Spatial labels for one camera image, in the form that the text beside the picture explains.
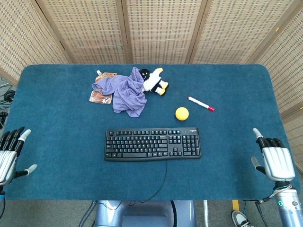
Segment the woven partition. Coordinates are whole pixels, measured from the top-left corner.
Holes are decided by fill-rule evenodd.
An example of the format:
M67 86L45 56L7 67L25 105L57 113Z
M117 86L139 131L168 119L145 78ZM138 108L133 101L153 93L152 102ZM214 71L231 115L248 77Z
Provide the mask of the woven partition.
M0 73L17 85L31 64L68 63L30 1L0 1Z
M295 162L303 169L303 115L284 124Z
M38 0L74 63L125 63L115 0Z
M213 0L191 63L245 63L292 0Z
M303 102L303 9L257 63L270 72L281 112Z
M184 64L201 0L128 0L134 63Z

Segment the blue table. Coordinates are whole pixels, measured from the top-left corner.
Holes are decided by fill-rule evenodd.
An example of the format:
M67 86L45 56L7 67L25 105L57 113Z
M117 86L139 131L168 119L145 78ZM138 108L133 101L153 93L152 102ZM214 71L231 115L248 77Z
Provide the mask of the blue table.
M139 118L89 102L96 70L130 75L133 65L33 65L24 69L5 130L30 128L18 168L28 177L6 187L8 199L153 200L257 199L274 183L254 170L261 160L253 127L287 147L268 71L261 65L136 65L163 67L165 96L147 93ZM216 108L210 112L192 96ZM175 110L189 110L186 121ZM107 162L107 128L198 127L202 158L154 162ZM298 179L293 185L299 189Z

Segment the space bar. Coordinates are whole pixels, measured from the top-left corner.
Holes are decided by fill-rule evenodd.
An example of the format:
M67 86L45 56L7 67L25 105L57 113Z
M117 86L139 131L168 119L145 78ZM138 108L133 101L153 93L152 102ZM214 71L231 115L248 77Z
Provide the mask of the space bar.
M146 157L146 153L126 153L123 157Z

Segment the gray floor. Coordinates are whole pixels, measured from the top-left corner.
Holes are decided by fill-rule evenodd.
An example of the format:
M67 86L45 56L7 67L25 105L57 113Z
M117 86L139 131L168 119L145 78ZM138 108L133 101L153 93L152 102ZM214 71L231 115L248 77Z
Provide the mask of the gray floor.
M90 203L91 201L8 200L4 215L0 220L0 227L77 227ZM282 226L275 201L269 201L261 207L268 226ZM240 210L243 211L243 208L244 202L240 201ZM231 219L231 201L208 201L208 212L210 227L234 226ZM96 211L93 211L86 222L86 227L91 226L95 214ZM265 226L254 202L247 202L245 214L254 226ZM203 201L196 201L196 215L197 226L204 227Z

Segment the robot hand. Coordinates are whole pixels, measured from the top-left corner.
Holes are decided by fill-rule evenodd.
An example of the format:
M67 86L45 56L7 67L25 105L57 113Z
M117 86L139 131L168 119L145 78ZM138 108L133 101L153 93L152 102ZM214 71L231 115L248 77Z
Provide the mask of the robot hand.
M289 150L277 138L263 138L258 129L253 128L263 155L264 167L255 157L251 157L255 169L266 174L273 181L291 181L295 177L294 166Z
M8 185L13 178L29 175L37 167L34 164L28 169L16 172L18 157L27 136L31 132L28 129L21 135L23 130L24 127L12 132L7 131L0 138L0 188Z

